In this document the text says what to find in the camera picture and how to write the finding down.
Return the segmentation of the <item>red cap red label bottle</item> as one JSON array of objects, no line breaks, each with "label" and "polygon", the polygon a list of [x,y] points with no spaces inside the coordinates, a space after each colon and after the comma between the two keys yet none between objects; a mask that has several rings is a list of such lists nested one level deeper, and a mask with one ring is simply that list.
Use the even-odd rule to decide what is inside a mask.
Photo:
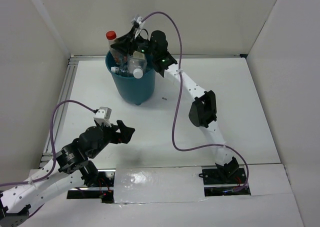
[{"label": "red cap red label bottle", "polygon": [[129,56],[129,40],[128,35],[117,36],[113,30],[107,31],[106,39],[109,44],[109,52],[114,58],[117,65],[125,65],[128,62]]}]

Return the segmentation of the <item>large clear square bottle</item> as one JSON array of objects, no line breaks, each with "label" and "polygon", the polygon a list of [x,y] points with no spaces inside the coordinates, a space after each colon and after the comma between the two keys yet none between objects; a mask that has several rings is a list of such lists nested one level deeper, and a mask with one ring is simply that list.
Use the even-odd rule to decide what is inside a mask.
[{"label": "large clear square bottle", "polygon": [[128,58],[127,69],[130,75],[136,79],[141,79],[146,72],[147,59],[144,53],[134,51]]}]

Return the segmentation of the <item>clear bottle front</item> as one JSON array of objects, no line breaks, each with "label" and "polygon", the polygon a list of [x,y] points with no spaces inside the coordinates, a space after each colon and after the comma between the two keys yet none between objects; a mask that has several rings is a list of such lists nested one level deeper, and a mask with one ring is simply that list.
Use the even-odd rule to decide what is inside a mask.
[{"label": "clear bottle front", "polygon": [[118,76],[121,76],[121,77],[130,77],[131,74],[128,70],[128,66],[126,64],[121,64],[119,66],[112,66],[110,68],[110,71]]}]

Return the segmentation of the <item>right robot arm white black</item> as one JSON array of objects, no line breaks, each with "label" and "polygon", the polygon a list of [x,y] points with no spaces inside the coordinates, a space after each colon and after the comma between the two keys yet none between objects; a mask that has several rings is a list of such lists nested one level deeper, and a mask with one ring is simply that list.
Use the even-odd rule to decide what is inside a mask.
[{"label": "right robot arm white black", "polygon": [[179,87],[178,98],[185,92],[190,97],[188,118],[199,128],[207,139],[207,147],[214,147],[214,162],[217,174],[223,183],[230,183],[239,169],[232,148],[226,142],[217,122],[216,95],[212,90],[198,86],[182,69],[181,61],[176,60],[168,51],[168,42],[164,32],[155,30],[151,36],[143,38],[140,30],[133,26],[131,30],[116,39],[111,48],[127,58],[134,54],[147,55],[152,59],[152,67],[163,78]]}]

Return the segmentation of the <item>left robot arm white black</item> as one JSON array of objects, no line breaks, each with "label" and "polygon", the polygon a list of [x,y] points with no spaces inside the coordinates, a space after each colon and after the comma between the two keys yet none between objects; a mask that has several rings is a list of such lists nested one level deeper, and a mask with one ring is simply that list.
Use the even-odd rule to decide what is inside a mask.
[{"label": "left robot arm white black", "polygon": [[64,146],[55,160],[50,160],[26,180],[0,194],[0,225],[18,227],[45,202],[81,186],[92,187],[99,180],[94,159],[108,144],[128,144],[134,134],[121,120],[105,126],[96,124]]}]

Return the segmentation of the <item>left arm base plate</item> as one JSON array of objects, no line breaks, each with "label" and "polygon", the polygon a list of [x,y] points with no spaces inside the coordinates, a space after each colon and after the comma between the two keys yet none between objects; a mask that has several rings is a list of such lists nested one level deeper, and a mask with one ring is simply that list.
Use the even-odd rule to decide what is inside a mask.
[{"label": "left arm base plate", "polygon": [[99,200],[104,204],[113,204],[115,169],[99,169],[97,182],[91,187],[85,185],[72,188],[67,192],[67,200]]}]

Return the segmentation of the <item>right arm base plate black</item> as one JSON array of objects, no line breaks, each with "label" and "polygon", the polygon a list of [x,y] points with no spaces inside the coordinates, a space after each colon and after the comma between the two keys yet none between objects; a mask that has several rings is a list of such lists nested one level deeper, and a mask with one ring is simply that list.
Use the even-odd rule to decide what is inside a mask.
[{"label": "right arm base plate black", "polygon": [[234,192],[233,189],[240,187],[246,180],[244,168],[239,168],[231,177],[223,180],[218,173],[217,168],[203,168],[198,176],[203,180],[204,196],[235,196],[235,195],[250,195],[249,187]]}]

